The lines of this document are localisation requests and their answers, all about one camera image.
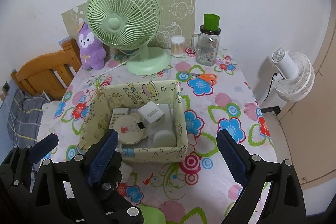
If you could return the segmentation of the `cartoon fabric storage box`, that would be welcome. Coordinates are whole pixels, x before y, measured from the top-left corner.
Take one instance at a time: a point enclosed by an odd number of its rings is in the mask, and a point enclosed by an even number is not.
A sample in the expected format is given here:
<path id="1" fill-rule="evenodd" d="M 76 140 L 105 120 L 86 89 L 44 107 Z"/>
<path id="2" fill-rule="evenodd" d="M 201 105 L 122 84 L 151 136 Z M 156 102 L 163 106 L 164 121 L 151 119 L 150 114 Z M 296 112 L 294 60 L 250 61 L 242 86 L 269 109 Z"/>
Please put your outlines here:
<path id="1" fill-rule="evenodd" d="M 181 87 L 176 80 L 97 88 L 84 118 L 79 149 L 98 143 L 113 129 L 129 162 L 181 162 L 188 140 Z"/>

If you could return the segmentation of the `purple plush toy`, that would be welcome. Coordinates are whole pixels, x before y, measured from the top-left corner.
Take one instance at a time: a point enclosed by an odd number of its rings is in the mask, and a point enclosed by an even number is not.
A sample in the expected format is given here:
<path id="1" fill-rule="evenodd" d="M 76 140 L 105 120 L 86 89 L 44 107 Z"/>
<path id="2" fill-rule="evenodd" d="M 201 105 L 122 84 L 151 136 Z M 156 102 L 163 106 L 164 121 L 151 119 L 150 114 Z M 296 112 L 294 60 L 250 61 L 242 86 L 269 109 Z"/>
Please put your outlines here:
<path id="1" fill-rule="evenodd" d="M 104 67 L 106 51 L 86 23 L 83 23 L 79 31 L 78 44 L 83 69 L 99 71 Z"/>

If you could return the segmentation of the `round cream pocket mirror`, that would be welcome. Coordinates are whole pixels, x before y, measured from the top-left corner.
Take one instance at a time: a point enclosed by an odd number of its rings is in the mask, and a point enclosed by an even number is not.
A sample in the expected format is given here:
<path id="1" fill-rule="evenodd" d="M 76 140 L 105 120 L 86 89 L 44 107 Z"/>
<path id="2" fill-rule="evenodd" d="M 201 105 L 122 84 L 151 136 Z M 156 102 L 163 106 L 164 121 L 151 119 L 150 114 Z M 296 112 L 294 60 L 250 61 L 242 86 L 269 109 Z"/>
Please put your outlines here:
<path id="1" fill-rule="evenodd" d="M 146 128 L 142 118 L 137 113 L 131 113 L 121 117 L 122 127 L 116 131 L 118 139 L 122 144 L 137 144 L 147 138 Z"/>

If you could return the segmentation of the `white cube charger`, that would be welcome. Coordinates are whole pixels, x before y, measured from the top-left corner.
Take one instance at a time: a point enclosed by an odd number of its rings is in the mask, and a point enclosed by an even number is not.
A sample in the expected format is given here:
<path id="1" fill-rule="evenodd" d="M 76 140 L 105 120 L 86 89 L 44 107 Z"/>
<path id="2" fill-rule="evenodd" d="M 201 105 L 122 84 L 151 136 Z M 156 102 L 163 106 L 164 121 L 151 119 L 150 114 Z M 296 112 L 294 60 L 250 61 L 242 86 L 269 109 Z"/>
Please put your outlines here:
<path id="1" fill-rule="evenodd" d="M 165 113 L 153 101 L 139 108 L 138 113 L 149 126 L 156 126 L 165 120 Z"/>

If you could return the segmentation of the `white plug charger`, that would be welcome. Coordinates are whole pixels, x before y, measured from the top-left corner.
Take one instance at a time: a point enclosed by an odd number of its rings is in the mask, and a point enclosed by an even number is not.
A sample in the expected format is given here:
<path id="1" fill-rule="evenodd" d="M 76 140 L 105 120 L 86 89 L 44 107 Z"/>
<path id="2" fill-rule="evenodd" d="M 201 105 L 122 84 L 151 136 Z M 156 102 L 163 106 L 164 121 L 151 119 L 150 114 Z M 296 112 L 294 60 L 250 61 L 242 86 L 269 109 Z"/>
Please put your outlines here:
<path id="1" fill-rule="evenodd" d="M 129 166 L 128 164 L 122 162 L 120 166 L 120 172 L 121 172 L 121 183 L 126 183 L 127 180 L 130 177 L 130 174 L 132 173 L 133 168 Z"/>

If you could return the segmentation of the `grey plaid blanket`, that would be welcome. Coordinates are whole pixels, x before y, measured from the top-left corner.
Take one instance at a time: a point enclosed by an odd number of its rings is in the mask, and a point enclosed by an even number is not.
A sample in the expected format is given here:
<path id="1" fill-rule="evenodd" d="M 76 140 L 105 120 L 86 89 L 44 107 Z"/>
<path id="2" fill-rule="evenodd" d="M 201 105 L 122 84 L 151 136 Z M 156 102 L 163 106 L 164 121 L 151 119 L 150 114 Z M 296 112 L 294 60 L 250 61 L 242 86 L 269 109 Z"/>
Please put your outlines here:
<path id="1" fill-rule="evenodd" d="M 7 120 L 7 130 L 11 141 L 19 148 L 33 146 L 43 116 L 43 105 L 50 103 L 46 94 L 31 96 L 18 89 L 13 97 Z"/>

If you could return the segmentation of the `green silicone pad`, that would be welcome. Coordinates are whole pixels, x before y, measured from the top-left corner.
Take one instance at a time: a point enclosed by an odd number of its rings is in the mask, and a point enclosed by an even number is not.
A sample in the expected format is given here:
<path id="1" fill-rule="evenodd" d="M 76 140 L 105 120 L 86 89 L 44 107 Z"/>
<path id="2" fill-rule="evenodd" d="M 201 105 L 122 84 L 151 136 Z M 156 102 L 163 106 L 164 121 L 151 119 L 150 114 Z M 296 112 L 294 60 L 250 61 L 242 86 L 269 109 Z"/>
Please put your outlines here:
<path id="1" fill-rule="evenodd" d="M 165 224 L 166 217 L 162 211 L 156 207 L 140 205 L 139 209 L 142 212 L 144 224 Z"/>

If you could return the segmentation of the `orange handled scissors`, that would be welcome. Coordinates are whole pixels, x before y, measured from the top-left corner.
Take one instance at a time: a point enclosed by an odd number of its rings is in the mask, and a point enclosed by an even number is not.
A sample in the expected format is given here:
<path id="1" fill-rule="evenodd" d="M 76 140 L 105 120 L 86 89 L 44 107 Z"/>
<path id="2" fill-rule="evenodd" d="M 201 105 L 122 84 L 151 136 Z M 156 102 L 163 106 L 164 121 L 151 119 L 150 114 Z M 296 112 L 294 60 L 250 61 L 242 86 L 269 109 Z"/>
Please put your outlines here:
<path id="1" fill-rule="evenodd" d="M 187 74 L 189 76 L 198 77 L 199 79 L 204 80 L 205 82 L 209 83 L 210 85 L 214 85 L 217 83 L 217 75 L 213 73 L 208 74 L 197 74 L 197 73 L 191 73 L 187 71 L 182 71 L 182 73 Z"/>

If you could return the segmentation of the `wall power socket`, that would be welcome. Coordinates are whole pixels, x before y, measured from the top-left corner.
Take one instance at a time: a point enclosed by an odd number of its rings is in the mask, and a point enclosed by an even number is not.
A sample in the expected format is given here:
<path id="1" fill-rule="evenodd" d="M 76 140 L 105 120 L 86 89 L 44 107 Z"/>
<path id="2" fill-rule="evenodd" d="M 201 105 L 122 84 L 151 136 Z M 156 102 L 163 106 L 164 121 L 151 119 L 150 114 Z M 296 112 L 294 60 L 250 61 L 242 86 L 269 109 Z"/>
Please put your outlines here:
<path id="1" fill-rule="evenodd" d="M 10 90 L 10 85 L 8 83 L 5 83 L 2 87 L 2 94 L 4 96 L 7 96 L 7 93 L 9 92 Z"/>

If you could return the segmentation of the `white standing fan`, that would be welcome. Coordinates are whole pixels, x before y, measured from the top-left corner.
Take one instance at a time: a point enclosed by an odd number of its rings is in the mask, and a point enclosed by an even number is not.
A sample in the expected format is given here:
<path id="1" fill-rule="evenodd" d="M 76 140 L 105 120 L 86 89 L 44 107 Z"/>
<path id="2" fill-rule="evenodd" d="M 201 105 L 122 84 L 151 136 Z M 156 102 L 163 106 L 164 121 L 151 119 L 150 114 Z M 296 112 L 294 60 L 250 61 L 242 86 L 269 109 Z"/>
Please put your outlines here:
<path id="1" fill-rule="evenodd" d="M 278 48 L 272 53 L 271 61 L 277 72 L 272 76 L 267 95 L 274 90 L 283 101 L 298 102 L 309 94 L 315 73 L 305 54 Z"/>

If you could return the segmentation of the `green desk fan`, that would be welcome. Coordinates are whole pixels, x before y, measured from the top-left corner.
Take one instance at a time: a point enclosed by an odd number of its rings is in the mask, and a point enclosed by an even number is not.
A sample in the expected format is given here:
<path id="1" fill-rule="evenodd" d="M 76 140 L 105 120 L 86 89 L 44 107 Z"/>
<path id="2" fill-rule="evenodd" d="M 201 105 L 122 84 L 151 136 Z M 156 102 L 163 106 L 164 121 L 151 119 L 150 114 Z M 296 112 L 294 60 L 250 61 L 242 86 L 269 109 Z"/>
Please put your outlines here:
<path id="1" fill-rule="evenodd" d="M 88 0 L 86 22 L 100 42 L 135 53 L 126 68 L 134 75 L 152 75 L 166 69 L 171 57 L 151 47 L 161 23 L 159 0 Z"/>

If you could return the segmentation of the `white remote control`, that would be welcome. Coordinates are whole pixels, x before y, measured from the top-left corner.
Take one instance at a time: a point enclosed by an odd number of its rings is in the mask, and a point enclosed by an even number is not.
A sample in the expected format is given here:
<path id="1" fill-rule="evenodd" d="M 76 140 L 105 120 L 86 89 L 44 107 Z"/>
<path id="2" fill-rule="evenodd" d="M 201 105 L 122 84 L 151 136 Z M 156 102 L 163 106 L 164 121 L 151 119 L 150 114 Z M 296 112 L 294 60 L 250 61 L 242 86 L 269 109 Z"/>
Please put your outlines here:
<path id="1" fill-rule="evenodd" d="M 112 116 L 108 125 L 108 129 L 114 129 L 116 131 L 120 130 L 122 127 L 121 117 L 128 115 L 128 108 L 114 108 L 112 111 Z"/>

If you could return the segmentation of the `white oval earbud case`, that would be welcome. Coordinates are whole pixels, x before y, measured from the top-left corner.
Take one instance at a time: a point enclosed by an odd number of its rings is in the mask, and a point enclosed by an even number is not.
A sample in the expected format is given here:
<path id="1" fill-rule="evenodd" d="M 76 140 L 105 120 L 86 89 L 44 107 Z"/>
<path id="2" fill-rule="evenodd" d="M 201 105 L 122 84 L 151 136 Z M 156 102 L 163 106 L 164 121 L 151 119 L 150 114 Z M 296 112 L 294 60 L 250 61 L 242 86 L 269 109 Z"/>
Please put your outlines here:
<path id="1" fill-rule="evenodd" d="M 176 136 L 170 130 L 158 131 L 153 136 L 154 147 L 175 147 L 176 142 Z"/>

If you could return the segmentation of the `glass jar green lid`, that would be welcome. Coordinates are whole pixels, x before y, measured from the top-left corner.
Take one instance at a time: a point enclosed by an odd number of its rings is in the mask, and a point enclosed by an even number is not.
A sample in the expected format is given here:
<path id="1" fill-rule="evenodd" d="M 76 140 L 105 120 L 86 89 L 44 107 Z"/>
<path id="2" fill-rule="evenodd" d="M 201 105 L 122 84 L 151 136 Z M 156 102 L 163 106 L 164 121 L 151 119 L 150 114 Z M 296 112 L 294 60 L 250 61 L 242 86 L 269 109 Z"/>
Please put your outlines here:
<path id="1" fill-rule="evenodd" d="M 196 62 L 201 65 L 211 67 L 215 64 L 221 40 L 219 22 L 220 16 L 204 14 L 199 33 L 191 37 L 190 47 L 195 52 Z"/>

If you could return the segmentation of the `cotton swab container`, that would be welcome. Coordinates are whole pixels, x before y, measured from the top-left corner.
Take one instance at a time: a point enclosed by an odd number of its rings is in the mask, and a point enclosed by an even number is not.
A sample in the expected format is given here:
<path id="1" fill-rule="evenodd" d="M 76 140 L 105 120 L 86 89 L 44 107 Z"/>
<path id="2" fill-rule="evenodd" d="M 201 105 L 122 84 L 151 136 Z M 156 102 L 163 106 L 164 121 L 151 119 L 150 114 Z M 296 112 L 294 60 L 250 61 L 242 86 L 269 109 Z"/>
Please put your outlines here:
<path id="1" fill-rule="evenodd" d="M 183 36 L 172 36 L 170 38 L 171 55 L 182 57 L 185 53 L 185 38 Z"/>

